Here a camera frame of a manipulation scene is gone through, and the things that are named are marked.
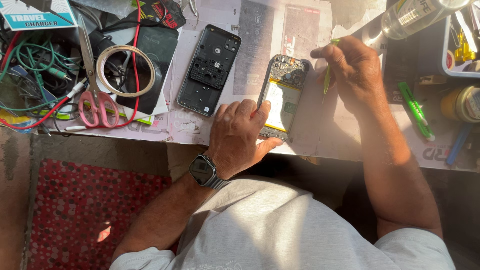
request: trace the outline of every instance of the scissors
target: scissors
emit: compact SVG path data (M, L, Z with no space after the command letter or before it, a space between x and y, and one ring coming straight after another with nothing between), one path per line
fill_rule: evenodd
M85 71L88 78L87 90L80 96L78 101L78 111L83 122L88 127L97 127L100 124L100 117L105 127L114 128L117 126L120 120L119 109L113 99L105 92L100 91L96 84L95 68L93 61L92 45L90 45L90 38L88 37L85 22L81 15L78 15L78 34L80 37L80 47L82 48L82 57L84 59ZM85 117L84 103L90 103L93 114L93 123L90 123ZM115 122L110 124L107 118L107 110L105 109L105 103L109 103L115 111Z

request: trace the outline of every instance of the yellow screwdriver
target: yellow screwdriver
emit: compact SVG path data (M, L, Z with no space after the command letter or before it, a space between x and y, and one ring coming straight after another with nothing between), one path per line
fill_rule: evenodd
M339 42L340 42L340 39L330 40L330 44L332 44L333 46L337 46ZM328 87L330 86L330 72L331 72L331 70L332 70L332 67L330 66L330 64L328 64L327 65L327 73L325 75L325 81L324 81L324 96L322 98L322 104L324 103L325 95L327 94Z

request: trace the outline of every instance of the grey t-shirt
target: grey t-shirt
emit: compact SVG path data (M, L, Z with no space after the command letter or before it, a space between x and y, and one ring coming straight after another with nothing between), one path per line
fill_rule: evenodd
M111 270L455 269L444 242L406 228L374 245L312 194L238 179L190 218L175 256L155 247L119 256Z

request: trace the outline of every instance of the red polka dot mat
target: red polka dot mat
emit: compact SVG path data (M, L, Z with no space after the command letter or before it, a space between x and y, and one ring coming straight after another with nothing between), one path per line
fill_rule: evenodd
M107 270L135 215L170 177L42 160L28 270Z

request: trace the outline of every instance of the watch face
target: watch face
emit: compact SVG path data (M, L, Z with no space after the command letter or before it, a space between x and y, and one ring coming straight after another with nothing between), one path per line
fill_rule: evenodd
M202 156L195 158L189 170L199 185L205 185L214 175L212 166Z

